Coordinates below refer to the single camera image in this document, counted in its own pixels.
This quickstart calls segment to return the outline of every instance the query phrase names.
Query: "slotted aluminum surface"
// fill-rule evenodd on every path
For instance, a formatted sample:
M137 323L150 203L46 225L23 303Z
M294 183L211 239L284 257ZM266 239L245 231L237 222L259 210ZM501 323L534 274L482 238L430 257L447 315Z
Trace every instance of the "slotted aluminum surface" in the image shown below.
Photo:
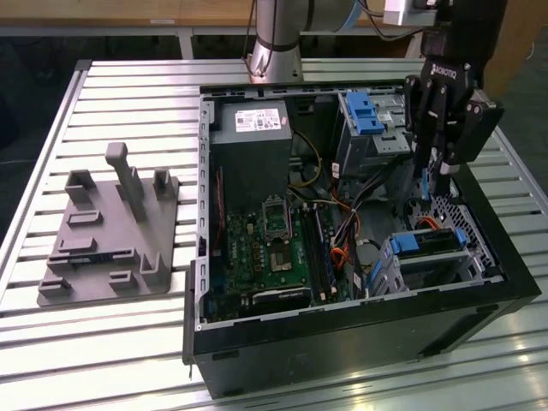
M418 61L307 60L305 77L389 80ZM238 61L96 62L76 72L7 241L0 249L0 409L533 409L548 394L545 294L498 319L457 351L420 362L214 402L181 361L184 277L194 257L200 84L247 83ZM40 308L45 271L73 168L114 173L108 141L148 177L167 166L181 182L171 291L90 307ZM543 292L548 291L548 203L500 131L471 165Z

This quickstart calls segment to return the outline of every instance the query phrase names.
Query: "expansion slot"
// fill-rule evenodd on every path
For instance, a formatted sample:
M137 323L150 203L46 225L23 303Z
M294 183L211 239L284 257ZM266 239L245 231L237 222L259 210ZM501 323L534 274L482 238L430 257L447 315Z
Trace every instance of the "expansion slot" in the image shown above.
M331 286L325 268L324 249L319 236L316 216L316 210L304 208L301 211L301 225L314 296L325 301L327 296L331 295Z

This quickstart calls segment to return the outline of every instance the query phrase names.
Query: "gray plastic stand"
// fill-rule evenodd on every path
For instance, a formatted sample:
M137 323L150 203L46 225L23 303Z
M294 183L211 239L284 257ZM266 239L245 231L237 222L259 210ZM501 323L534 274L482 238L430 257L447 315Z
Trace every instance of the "gray plastic stand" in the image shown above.
M117 181L94 182L71 171L63 215L38 304L50 306L163 294L170 289L179 184L167 170L141 180L124 143L110 143L106 162Z

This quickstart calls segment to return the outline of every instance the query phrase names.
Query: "motherboard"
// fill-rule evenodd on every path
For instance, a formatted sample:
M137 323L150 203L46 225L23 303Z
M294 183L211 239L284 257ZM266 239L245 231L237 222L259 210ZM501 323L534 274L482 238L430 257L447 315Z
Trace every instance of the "motherboard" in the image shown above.
M210 321L346 301L348 282L329 256L331 213L279 198L229 213L226 259L211 276Z

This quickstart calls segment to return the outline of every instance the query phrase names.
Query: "blue latch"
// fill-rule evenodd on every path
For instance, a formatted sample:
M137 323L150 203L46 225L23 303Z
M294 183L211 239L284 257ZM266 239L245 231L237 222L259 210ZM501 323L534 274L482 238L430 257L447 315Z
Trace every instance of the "blue latch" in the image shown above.
M398 234L390 240L392 244L392 249L394 249L394 244L397 244L398 253L407 253L409 251L419 251L419 243L415 238L414 234Z
M456 229L455 234L456 239L459 241L461 247L466 246L466 234L464 234L464 231L462 231L461 229Z
M356 123L358 134L382 134L384 124L377 118L377 111L366 92L348 92L348 111Z
M400 245L397 243L395 238L390 239L390 245L392 246L392 251L394 254L398 255L401 252Z

